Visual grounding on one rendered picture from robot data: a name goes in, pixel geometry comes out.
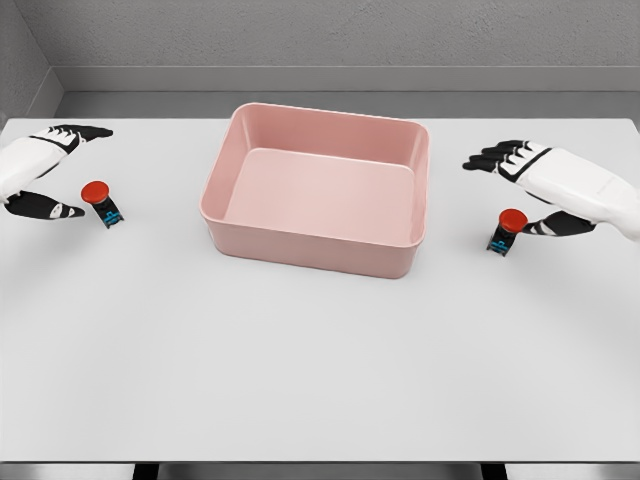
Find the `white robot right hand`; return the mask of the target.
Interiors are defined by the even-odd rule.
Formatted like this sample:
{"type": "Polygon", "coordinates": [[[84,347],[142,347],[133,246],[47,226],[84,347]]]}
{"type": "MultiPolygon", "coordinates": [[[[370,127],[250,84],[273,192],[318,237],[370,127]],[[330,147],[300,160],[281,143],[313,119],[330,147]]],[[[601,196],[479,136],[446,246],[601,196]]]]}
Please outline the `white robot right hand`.
{"type": "Polygon", "coordinates": [[[470,156],[463,168],[497,174],[559,208],[527,223],[524,234],[573,236],[591,232],[602,223],[618,230],[620,196],[627,182],[565,149],[527,140],[502,141],[470,156]]]}

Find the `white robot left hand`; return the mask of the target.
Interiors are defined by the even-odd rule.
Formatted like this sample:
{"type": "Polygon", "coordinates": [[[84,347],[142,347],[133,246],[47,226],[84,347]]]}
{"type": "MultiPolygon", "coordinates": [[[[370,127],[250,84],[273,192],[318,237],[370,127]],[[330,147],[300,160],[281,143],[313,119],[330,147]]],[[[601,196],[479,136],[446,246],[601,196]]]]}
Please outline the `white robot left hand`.
{"type": "Polygon", "coordinates": [[[112,135],[108,128],[58,124],[12,141],[0,149],[0,205],[12,215],[38,220],[83,217],[82,208],[26,187],[55,169],[81,144],[112,135]]]}

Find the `pink rectangular plastic basket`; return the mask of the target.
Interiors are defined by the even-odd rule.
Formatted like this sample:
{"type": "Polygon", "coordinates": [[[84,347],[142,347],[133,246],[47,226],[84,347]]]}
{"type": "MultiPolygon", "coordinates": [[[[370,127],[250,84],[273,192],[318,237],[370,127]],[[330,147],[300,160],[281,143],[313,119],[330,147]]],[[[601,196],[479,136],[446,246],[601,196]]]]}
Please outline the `pink rectangular plastic basket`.
{"type": "Polygon", "coordinates": [[[429,149],[411,120],[248,103],[200,212],[223,254],[397,279],[425,237],[429,149]]]}

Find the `red-button black industrial switch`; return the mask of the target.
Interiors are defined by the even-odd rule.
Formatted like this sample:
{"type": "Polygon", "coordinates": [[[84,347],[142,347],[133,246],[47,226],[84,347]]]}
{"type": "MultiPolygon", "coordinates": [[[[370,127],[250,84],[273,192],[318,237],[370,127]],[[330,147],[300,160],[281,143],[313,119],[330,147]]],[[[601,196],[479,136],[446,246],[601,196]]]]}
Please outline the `red-button black industrial switch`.
{"type": "Polygon", "coordinates": [[[528,223],[526,215],[518,209],[505,209],[498,217],[496,229],[486,249],[505,257],[513,246],[517,235],[528,223]]]}
{"type": "Polygon", "coordinates": [[[81,198],[90,204],[107,229],[124,220],[122,213],[110,197],[109,186],[99,180],[87,183],[81,198]]]}

